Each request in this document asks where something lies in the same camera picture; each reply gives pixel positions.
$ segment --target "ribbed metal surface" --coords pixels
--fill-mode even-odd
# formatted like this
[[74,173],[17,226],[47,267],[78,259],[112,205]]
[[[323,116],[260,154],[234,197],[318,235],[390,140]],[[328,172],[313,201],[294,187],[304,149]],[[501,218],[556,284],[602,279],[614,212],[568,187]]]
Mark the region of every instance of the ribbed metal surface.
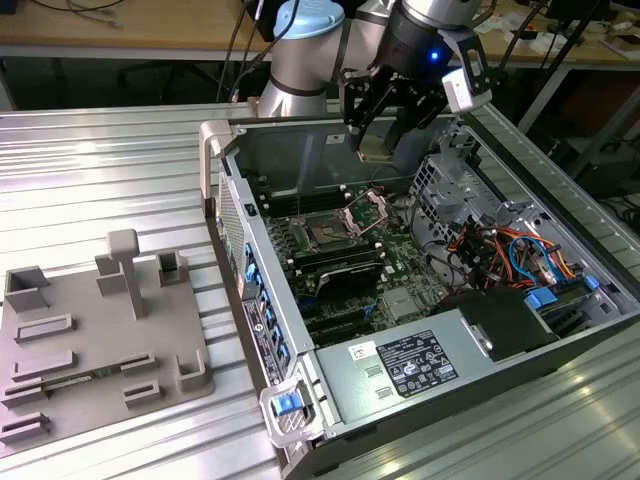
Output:
[[238,271],[244,272],[245,267],[244,265],[240,264],[240,262],[243,262],[244,260],[244,232],[242,230],[242,224],[240,223],[238,210],[236,209],[235,203],[233,203],[233,199],[231,198],[231,191],[229,190],[229,186],[227,185],[223,175],[220,175],[219,182],[220,218],[222,219],[224,225],[227,241],[231,245],[233,259],[236,262],[236,268],[238,268]]
[[0,478],[280,478],[198,190],[200,123],[247,116],[185,106],[0,118],[0,282],[25,265],[95,268],[109,230],[135,228],[142,255],[178,248],[216,383],[210,396],[4,458]]

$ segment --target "warning label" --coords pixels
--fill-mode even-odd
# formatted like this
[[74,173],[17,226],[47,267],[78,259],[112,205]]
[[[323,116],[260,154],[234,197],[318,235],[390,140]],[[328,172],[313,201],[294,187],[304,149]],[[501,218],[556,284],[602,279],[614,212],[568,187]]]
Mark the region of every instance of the warning label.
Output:
[[398,394],[405,398],[458,378],[431,330],[380,345],[378,355]]

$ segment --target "table leg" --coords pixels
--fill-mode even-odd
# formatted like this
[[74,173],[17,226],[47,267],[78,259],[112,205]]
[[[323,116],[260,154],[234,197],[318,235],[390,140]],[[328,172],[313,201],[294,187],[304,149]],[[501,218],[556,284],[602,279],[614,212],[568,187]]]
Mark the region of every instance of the table leg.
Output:
[[551,76],[547,84],[529,107],[529,110],[527,110],[527,113],[525,113],[522,120],[520,120],[520,123],[518,123],[518,128],[521,132],[527,133],[529,131],[533,123],[542,113],[542,110],[544,110],[544,107],[546,107],[549,100],[551,100],[551,97],[553,97],[553,95],[558,91],[558,88],[562,85],[562,82],[570,70],[571,69],[569,67],[560,66]]
[[2,68],[0,68],[0,112],[8,112],[15,109],[16,106],[11,99],[7,80],[4,78]]
[[571,178],[576,178],[589,166],[591,160],[600,153],[600,149],[614,135],[640,107],[640,87],[636,88],[620,109],[612,115],[607,124],[602,127],[598,134],[591,140],[589,146],[582,154],[565,168]]
[[636,138],[638,138],[640,136],[640,120],[638,120],[636,123],[633,124],[633,127],[631,127],[629,130],[627,130],[627,133],[624,134],[624,139],[625,140],[635,140]]

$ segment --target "blue latch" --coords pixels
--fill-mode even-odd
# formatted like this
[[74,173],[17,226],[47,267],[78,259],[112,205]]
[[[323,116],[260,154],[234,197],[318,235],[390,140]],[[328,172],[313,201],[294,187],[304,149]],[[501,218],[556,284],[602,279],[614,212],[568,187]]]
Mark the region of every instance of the blue latch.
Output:
[[273,310],[269,307],[267,308],[265,316],[267,317],[267,328],[271,330],[273,328],[273,324],[276,323],[276,314],[273,313]]
[[304,408],[304,404],[302,403],[302,397],[300,394],[293,392],[274,398],[273,407],[276,411],[276,416],[281,417],[282,415],[302,410]]
[[536,310],[544,307],[545,305],[556,303],[557,301],[558,297],[553,294],[549,287],[538,288],[529,293],[529,296],[527,297],[529,305]]
[[244,279],[247,282],[253,282],[256,278],[256,273],[257,273],[256,264],[252,263],[247,267],[247,271],[244,272]]
[[280,327],[276,325],[275,327],[273,327],[273,343],[277,343],[281,338],[282,332],[280,331]]
[[280,348],[278,348],[278,351],[280,352],[280,357],[282,358],[282,360],[284,360],[285,362],[288,362],[289,350],[287,350],[287,346],[283,343],[282,345],[280,345]]
[[589,287],[591,290],[597,290],[600,287],[600,282],[593,275],[587,275],[584,278],[584,283],[586,283],[587,287]]

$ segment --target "metal panel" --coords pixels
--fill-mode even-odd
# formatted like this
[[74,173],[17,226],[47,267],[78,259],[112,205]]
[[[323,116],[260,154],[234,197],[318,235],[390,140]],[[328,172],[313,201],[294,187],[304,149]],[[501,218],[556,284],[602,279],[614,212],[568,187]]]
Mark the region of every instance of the metal panel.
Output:
[[556,373],[323,478],[639,478],[639,348],[636,325]]
[[143,255],[173,247],[185,257],[216,382],[207,397],[4,458],[3,479],[280,477],[199,208],[198,126],[219,115],[249,113],[184,106],[0,119],[0,282],[18,265],[39,263],[47,275],[95,268],[106,231],[135,228]]

